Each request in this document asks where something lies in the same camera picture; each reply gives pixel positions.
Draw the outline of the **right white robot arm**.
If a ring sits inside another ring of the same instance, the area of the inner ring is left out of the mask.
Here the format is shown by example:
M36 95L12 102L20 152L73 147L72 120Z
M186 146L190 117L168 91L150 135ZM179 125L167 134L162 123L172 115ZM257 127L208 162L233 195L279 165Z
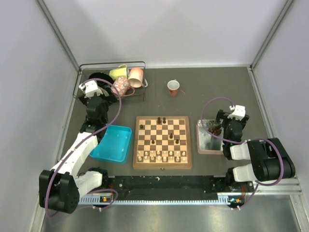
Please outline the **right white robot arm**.
M228 169L225 185L230 191L237 191L243 182L256 181L268 186L266 181L275 184L282 179L293 178L295 165L279 138L256 139L242 142L248 115L239 117L234 113L219 110L216 122L223 128L223 155L228 160L249 160L251 163Z

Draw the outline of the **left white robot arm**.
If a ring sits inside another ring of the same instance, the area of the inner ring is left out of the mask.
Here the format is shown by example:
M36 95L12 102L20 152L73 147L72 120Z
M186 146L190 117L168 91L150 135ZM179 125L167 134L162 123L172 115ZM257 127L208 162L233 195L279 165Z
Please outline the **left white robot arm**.
M39 204L48 214L51 210L71 214L79 200L97 189L109 187L108 172L100 167L90 168L83 176L79 170L89 154L102 140L108 128L109 106L117 102L114 94L81 98L86 105L85 121L66 155L51 170L39 176Z

